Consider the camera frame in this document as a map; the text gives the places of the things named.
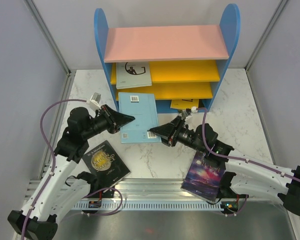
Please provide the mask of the light blue thin book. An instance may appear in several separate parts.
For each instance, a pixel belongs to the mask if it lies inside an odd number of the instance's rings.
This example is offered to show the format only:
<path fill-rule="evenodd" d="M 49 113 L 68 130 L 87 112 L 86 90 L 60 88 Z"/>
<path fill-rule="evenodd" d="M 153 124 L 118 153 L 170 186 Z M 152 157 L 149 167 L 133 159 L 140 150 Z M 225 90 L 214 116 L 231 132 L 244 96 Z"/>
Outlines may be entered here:
<path fill-rule="evenodd" d="M 160 143 L 159 136 L 150 132 L 159 125 L 155 96 L 152 93 L 120 92 L 119 112 L 135 120 L 120 128 L 121 143 Z"/>

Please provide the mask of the yellow Little Prince book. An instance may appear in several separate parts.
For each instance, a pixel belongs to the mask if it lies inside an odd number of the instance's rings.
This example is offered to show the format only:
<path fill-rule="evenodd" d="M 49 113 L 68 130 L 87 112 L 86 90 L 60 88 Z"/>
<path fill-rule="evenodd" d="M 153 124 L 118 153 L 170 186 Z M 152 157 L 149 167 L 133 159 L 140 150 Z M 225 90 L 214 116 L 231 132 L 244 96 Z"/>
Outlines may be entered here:
<path fill-rule="evenodd" d="M 173 99 L 170 104 L 171 109 L 185 110 L 199 106 L 199 99 Z"/>

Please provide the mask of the dark green Alice Wonderland book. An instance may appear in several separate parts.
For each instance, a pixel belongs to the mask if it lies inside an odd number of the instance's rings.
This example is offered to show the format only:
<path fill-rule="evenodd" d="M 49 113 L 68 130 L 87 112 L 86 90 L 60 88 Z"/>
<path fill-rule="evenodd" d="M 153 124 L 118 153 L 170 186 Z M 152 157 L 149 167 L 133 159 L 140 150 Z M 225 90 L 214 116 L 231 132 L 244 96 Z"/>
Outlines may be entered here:
<path fill-rule="evenodd" d="M 205 105 L 204 105 L 204 103 L 203 103 L 203 100 L 200 99 L 200 100 L 198 101 L 198 109 L 202 109 L 202 108 L 205 108 Z"/>

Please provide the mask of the pale grey Gatsby book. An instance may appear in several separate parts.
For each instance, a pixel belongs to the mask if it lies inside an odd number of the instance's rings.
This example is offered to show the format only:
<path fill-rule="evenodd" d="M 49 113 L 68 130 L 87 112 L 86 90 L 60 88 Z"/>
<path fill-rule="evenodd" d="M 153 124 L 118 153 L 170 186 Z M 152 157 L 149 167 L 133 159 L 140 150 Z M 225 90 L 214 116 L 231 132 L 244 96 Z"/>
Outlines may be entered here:
<path fill-rule="evenodd" d="M 118 90 L 151 85 L 152 78 L 148 62 L 116 63 L 116 88 Z"/>

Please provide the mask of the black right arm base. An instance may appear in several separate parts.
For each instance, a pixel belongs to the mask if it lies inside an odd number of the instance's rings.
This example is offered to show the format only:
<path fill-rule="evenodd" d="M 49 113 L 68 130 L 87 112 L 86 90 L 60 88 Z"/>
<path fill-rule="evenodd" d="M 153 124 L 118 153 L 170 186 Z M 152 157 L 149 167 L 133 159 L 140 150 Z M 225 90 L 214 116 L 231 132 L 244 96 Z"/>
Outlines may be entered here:
<path fill-rule="evenodd" d="M 232 183 L 231 181 L 237 174 L 234 172 L 228 172 L 226 171 L 220 182 L 219 182 L 219 188 L 217 192 L 217 199 L 236 199 L 237 193 L 235 193 L 232 189 Z"/>

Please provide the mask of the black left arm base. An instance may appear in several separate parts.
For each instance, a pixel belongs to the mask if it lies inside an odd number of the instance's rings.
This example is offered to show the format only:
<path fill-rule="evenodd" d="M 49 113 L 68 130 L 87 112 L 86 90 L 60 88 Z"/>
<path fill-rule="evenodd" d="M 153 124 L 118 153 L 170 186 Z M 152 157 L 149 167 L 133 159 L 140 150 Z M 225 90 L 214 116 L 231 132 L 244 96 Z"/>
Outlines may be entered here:
<path fill-rule="evenodd" d="M 84 172 L 81 176 L 89 185 L 89 192 L 85 198 L 99 198 L 113 187 L 114 181 L 107 177 L 100 177 L 92 173 Z"/>

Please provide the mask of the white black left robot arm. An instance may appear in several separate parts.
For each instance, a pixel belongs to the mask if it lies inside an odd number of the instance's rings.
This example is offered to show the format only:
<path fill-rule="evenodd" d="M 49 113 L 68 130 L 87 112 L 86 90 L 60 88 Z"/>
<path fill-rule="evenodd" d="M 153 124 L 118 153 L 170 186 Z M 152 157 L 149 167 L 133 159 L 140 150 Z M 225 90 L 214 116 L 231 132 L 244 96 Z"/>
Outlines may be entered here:
<path fill-rule="evenodd" d="M 135 117 L 106 104 L 96 110 L 95 117 L 85 107 L 70 112 L 67 127 L 52 152 L 48 172 L 21 210 L 12 210 L 8 215 L 8 222 L 21 239 L 51 240 L 61 220 L 80 199 L 93 198 L 101 191 L 98 177 L 83 171 L 63 195 L 58 195 L 88 150 L 90 138 L 104 131 L 116 134 L 134 120 Z"/>

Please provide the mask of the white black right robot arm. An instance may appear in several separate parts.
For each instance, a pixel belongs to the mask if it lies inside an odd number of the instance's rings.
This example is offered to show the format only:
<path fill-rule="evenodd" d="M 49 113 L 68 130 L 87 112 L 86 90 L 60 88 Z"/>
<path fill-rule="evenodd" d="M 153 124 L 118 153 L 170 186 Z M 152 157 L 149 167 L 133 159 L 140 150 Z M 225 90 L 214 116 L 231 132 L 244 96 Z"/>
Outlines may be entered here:
<path fill-rule="evenodd" d="M 220 141 L 208 123 L 192 130 L 181 116 L 149 131 L 169 147 L 181 143 L 196 150 L 182 190 L 210 203 L 257 197 L 300 216 L 300 166 L 291 169 L 251 158 Z"/>

